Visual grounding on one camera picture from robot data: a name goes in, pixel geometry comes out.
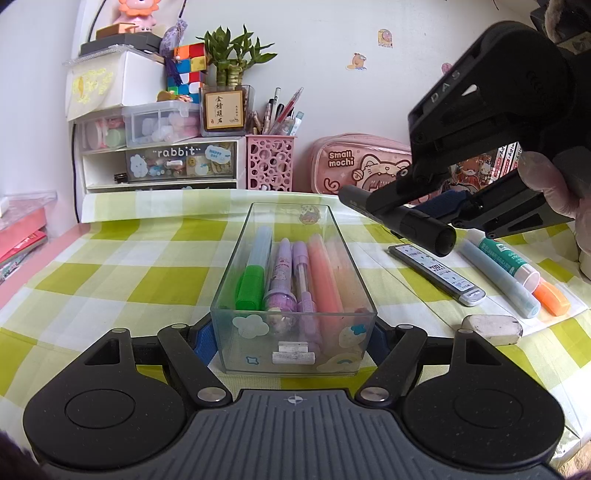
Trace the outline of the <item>gloved right hand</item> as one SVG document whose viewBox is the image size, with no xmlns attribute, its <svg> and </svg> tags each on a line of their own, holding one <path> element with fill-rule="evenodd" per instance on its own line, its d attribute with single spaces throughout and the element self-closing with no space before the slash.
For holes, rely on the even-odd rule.
<svg viewBox="0 0 591 480">
<path fill-rule="evenodd" d="M 575 220 L 575 239 L 581 250 L 580 269 L 590 278 L 590 199 L 579 199 L 556 166 L 541 153 L 524 152 L 518 172 L 531 190 L 544 195 L 553 211 Z"/>
</svg>

